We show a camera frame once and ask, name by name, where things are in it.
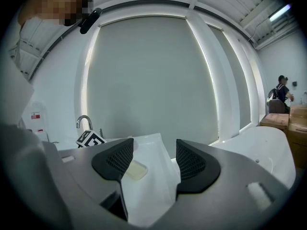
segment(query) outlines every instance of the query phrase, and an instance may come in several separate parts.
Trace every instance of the man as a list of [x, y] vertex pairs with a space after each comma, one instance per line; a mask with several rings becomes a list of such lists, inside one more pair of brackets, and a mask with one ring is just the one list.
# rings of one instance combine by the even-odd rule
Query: man
[[34, 91], [18, 69], [20, 31], [25, 22], [37, 17], [70, 26], [90, 13], [89, 2], [92, 0], [27, 0], [21, 6], [0, 43], [0, 123], [19, 124]]
[[[283, 103], [286, 100], [286, 97], [288, 97], [291, 101], [294, 101], [293, 95], [289, 92], [289, 89], [286, 87], [288, 78], [285, 78], [283, 75], [280, 75], [278, 77], [278, 85], [276, 86], [276, 89], [278, 91], [278, 99], [280, 99]], [[290, 107], [287, 106], [285, 103], [285, 113], [290, 113]]]

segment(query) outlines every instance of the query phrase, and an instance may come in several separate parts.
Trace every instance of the window shade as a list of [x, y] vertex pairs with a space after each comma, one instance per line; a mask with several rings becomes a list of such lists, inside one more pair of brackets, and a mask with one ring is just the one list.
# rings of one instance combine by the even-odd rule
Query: window shade
[[105, 138], [161, 133], [171, 158], [176, 139], [218, 139], [213, 84], [184, 19], [143, 17], [103, 26], [87, 82], [88, 115]]
[[234, 74], [236, 88], [239, 96], [240, 129], [242, 129], [251, 122], [248, 85], [246, 83], [246, 78], [236, 53], [234, 52], [223, 32], [213, 28], [212, 26], [209, 27], [216, 36], [217, 40], [220, 42]]

